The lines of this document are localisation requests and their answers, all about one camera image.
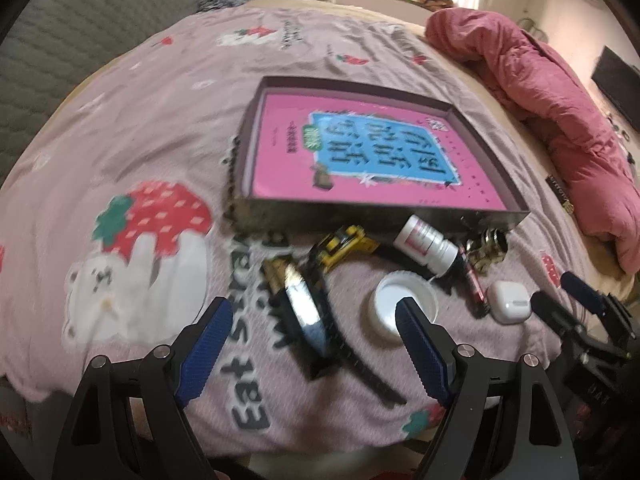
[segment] gray mattress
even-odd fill
[[[31,0],[0,44],[0,184],[76,85],[197,1]]]

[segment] white lid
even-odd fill
[[[407,270],[386,275],[369,300],[369,320],[377,334],[396,344],[402,343],[396,328],[396,304],[402,298],[414,298],[432,323],[438,315],[438,300],[427,280]]]

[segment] blue label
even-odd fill
[[[313,113],[328,173],[368,174],[459,184],[458,172],[428,130],[415,124],[351,114]]]

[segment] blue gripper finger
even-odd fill
[[[231,332],[233,308],[222,300],[215,314],[200,334],[180,367],[180,386],[175,394],[178,403],[185,407],[202,393],[218,355]]]
[[[446,368],[420,326],[418,316],[426,320],[426,316],[413,299],[404,298],[396,305],[396,327],[414,363],[415,371],[418,372],[424,391],[445,406],[451,396]]]
[[[572,272],[564,272],[560,277],[560,285],[592,314],[604,314],[605,307],[599,292],[593,290]]]

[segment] white bottle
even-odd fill
[[[394,246],[426,266],[437,278],[446,274],[458,256],[458,247],[416,215],[408,219]]]

